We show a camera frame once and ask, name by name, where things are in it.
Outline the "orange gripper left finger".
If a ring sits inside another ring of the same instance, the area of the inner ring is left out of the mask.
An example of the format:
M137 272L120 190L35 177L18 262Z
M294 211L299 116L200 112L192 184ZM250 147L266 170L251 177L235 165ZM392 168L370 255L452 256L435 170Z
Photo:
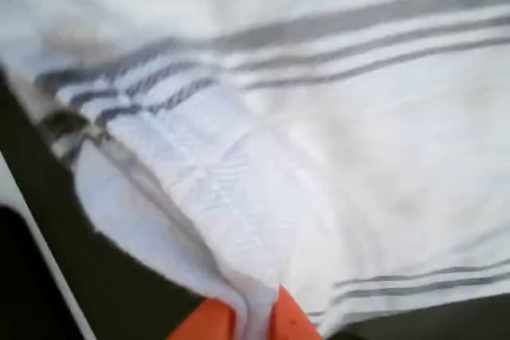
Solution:
M216 299L204 300L168 337L168 340L232 340L234 310Z

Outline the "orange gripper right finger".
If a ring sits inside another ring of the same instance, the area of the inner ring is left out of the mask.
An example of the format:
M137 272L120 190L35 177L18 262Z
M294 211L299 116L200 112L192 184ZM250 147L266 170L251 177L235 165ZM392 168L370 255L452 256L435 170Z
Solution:
M271 340L321 340L317 329L308 320L298 303L283 287L270 318Z

